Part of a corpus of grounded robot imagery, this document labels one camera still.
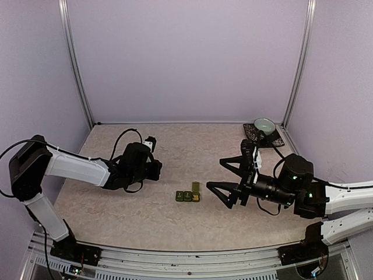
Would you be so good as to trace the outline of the green pill organizer box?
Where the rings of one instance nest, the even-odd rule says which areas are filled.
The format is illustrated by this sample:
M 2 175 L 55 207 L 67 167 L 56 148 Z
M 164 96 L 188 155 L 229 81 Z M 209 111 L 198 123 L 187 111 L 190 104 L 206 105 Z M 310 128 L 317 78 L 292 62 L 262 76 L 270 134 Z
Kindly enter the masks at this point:
M 200 182 L 193 181 L 191 190 L 176 191 L 175 200 L 177 202 L 200 202 Z

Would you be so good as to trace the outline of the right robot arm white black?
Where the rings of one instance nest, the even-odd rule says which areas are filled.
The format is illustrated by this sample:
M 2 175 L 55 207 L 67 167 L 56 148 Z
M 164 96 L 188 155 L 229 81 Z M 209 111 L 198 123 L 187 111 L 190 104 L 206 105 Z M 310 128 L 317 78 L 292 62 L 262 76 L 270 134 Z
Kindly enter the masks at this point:
M 237 202 L 245 206 L 250 197 L 281 209 L 293 207 L 293 213 L 304 219 L 321 218 L 309 225 L 306 237 L 298 246 L 298 254 L 310 259 L 324 246 L 330 246 L 352 235 L 372 228 L 372 182 L 336 184 L 314 176 L 314 165 L 302 156 L 292 153 L 282 156 L 271 176 L 260 172 L 259 144 L 266 139 L 258 131 L 256 141 L 241 142 L 241 155 L 220 159 L 220 165 L 240 177 L 239 183 L 207 182 L 207 189 L 216 195 L 227 208 Z

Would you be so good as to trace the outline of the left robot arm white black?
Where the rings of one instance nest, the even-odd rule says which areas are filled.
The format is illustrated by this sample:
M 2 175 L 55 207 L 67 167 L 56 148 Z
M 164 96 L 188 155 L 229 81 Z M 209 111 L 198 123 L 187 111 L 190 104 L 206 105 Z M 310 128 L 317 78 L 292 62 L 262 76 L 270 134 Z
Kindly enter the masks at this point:
M 112 155 L 109 159 L 65 151 L 48 143 L 42 135 L 14 143 L 1 156 L 17 146 L 21 148 L 9 160 L 11 194 L 1 192 L 1 195 L 23 203 L 30 216 L 53 239 L 52 254 L 63 253 L 71 260 L 81 255 L 83 245 L 76 241 L 67 222 L 43 194 L 41 182 L 44 177 L 61 177 L 104 190 L 123 189 L 131 193 L 129 186 L 133 184 L 159 180 L 163 167 L 153 156 L 156 139 L 152 136 L 127 144 L 122 155 Z

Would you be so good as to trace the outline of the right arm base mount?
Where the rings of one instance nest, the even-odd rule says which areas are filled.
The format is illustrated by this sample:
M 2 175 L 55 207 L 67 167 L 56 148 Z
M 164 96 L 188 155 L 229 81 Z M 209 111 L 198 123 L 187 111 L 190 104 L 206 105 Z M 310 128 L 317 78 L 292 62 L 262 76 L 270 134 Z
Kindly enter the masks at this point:
M 281 246 L 277 250 L 282 265 L 301 263 L 329 254 L 328 246 L 322 242 L 291 244 Z

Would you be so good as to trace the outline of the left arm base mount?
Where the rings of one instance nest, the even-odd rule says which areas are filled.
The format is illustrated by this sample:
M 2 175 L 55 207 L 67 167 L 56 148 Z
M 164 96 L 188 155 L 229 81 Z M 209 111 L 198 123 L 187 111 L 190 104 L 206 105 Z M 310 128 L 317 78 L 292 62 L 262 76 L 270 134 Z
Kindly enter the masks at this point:
M 80 243 L 54 242 L 50 254 L 63 260 L 96 267 L 101 256 L 101 248 Z

